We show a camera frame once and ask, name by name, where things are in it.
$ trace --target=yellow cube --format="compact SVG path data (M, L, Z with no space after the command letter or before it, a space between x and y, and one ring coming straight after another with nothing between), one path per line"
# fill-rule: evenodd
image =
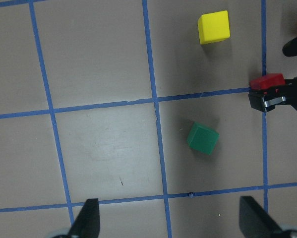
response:
M200 44L223 41L230 37L228 11L201 15L198 20Z

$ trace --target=green cube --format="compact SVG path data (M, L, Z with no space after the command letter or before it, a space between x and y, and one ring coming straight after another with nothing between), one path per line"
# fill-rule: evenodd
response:
M195 150L210 155L217 143L219 134L212 128L195 122L188 135L188 145Z

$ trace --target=red block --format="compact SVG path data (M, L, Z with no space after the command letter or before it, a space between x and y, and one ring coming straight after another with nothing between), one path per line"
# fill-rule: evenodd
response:
M252 90L264 90L272 86L284 85L285 79L281 73L269 73L250 81L249 84Z

